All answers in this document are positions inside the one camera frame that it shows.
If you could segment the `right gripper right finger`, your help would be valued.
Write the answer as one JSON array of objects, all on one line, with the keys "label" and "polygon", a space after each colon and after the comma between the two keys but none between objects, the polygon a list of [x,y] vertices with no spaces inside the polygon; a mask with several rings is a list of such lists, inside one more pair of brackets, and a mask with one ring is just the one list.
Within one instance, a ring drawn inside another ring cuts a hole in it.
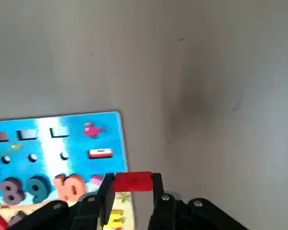
[{"label": "right gripper right finger", "polygon": [[247,230],[247,228],[205,198],[188,203],[164,191],[160,173],[152,174],[154,210],[149,230]]}]

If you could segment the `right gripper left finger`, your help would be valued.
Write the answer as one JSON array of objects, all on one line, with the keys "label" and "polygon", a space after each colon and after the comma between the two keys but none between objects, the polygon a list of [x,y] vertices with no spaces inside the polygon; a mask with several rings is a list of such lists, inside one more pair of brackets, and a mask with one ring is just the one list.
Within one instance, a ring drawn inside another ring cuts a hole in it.
[{"label": "right gripper left finger", "polygon": [[73,206],[55,200],[47,203],[9,230],[101,230],[108,223],[114,203],[115,175],[107,173],[96,193],[82,195]]}]

